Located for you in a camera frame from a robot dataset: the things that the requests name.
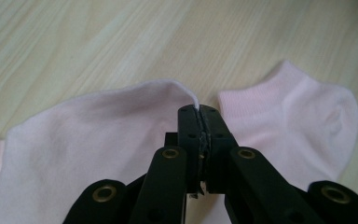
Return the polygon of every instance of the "table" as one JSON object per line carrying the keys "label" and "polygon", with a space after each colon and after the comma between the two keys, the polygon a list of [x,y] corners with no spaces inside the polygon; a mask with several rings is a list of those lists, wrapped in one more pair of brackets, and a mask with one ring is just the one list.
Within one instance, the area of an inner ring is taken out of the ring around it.
{"label": "table", "polygon": [[[0,138],[66,99],[155,78],[218,107],[282,60],[358,102],[358,1],[0,0]],[[358,141],[339,183],[358,193]]]}

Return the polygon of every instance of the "sock cuff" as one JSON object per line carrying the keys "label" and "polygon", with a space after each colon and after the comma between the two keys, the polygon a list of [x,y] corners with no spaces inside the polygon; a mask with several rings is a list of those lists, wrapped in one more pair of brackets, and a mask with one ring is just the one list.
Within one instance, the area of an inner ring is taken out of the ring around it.
{"label": "sock cuff", "polygon": [[291,63],[278,64],[261,83],[243,90],[221,91],[218,100],[225,118],[252,116],[269,111],[289,95],[301,82],[317,84]]}

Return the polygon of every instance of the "light pink fabric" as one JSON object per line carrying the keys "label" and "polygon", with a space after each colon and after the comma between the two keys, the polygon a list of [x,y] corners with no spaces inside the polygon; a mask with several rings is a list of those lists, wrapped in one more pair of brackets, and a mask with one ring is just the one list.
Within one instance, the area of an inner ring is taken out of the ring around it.
{"label": "light pink fabric", "polygon": [[[219,100],[239,144],[259,149],[302,189],[336,180],[349,160],[358,126],[353,96],[290,63]],[[176,132],[177,109],[190,104],[199,106],[182,84],[155,80],[72,99],[12,128],[0,140],[0,223],[62,223],[88,185],[129,184],[147,171],[164,134]],[[230,223],[222,196],[189,200],[188,208],[188,223]]]}

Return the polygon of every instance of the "wooden table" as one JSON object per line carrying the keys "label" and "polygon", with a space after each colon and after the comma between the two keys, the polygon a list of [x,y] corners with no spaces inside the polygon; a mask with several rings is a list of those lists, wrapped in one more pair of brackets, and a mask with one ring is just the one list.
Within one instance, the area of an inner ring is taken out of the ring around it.
{"label": "wooden table", "polygon": [[[66,99],[161,77],[218,107],[282,60],[358,101],[358,0],[0,0],[0,138]],[[339,182],[358,192],[358,142]]]}

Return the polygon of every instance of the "black mechanical arm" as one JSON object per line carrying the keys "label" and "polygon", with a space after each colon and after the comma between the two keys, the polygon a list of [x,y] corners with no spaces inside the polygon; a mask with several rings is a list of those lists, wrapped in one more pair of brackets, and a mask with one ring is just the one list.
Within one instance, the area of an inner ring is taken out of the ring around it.
{"label": "black mechanical arm", "polygon": [[64,223],[184,223],[186,195],[225,194],[232,223],[358,223],[358,195],[331,181],[291,186],[256,149],[239,147],[219,112],[178,110],[146,175],[128,186],[101,180],[85,189]]}

